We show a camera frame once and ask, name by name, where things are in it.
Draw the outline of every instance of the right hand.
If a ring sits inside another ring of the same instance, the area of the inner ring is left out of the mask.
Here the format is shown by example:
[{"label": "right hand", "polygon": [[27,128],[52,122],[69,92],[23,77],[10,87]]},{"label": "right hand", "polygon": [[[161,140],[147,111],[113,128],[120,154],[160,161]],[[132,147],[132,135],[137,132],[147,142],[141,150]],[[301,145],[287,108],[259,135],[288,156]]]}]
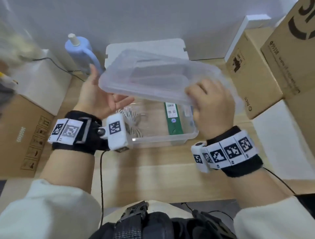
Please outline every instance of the right hand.
[{"label": "right hand", "polygon": [[235,101],[219,81],[204,79],[185,89],[196,103],[193,118],[206,139],[213,139],[233,127]]}]

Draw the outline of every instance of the white jacket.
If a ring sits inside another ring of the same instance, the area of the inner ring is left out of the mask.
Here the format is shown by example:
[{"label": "white jacket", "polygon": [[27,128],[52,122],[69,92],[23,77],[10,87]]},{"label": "white jacket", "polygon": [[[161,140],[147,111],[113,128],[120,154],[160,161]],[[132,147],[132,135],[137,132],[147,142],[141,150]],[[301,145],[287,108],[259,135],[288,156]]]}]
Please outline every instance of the white jacket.
[{"label": "white jacket", "polygon": [[[0,238],[87,239],[100,217],[100,205],[90,194],[40,179],[2,212]],[[295,197],[241,210],[234,229],[240,239],[315,238],[315,220]]]}]

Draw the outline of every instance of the green package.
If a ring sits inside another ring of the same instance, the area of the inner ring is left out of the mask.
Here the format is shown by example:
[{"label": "green package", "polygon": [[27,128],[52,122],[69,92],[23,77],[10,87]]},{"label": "green package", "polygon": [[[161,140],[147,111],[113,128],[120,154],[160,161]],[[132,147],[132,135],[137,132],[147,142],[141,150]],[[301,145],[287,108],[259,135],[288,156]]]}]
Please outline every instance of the green package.
[{"label": "green package", "polygon": [[169,135],[184,134],[180,123],[177,105],[165,102],[164,108]]}]

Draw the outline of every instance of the forearm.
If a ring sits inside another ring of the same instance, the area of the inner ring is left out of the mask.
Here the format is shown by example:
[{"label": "forearm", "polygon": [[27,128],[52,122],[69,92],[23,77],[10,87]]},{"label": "forearm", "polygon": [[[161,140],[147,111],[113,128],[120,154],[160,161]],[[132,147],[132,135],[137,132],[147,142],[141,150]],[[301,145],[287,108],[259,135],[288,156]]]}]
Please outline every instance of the forearm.
[{"label": "forearm", "polygon": [[229,177],[229,181],[241,208],[265,206],[290,197],[263,168],[242,177]]},{"label": "forearm", "polygon": [[54,185],[76,187],[91,193],[94,162],[91,154],[56,149],[50,155],[40,178]]}]

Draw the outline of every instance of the table surface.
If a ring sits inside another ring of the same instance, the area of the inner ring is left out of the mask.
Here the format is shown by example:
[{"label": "table surface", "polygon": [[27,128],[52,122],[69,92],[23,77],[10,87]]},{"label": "table surface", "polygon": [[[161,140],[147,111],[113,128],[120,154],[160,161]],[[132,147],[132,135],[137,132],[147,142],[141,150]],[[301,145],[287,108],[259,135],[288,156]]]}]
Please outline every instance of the table surface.
[{"label": "table surface", "polygon": [[[224,59],[204,60],[217,65],[230,79]],[[82,82],[72,79],[67,95],[55,118],[63,118],[77,103]],[[235,125],[248,131],[260,150],[265,167],[270,166],[253,124],[245,113],[235,116]],[[201,173],[196,169],[190,147],[204,140],[199,134],[181,146],[132,149],[122,153],[106,152],[102,160],[104,206],[121,207],[140,200],[158,200],[167,203],[210,201],[233,199],[234,195],[227,177],[221,171]],[[51,153],[51,145],[46,144],[39,161],[35,177],[41,173]],[[95,155],[95,169],[91,194],[101,203],[100,193],[100,154]],[[286,180],[298,194],[314,193],[315,181]],[[282,189],[289,192],[281,182]]]}]

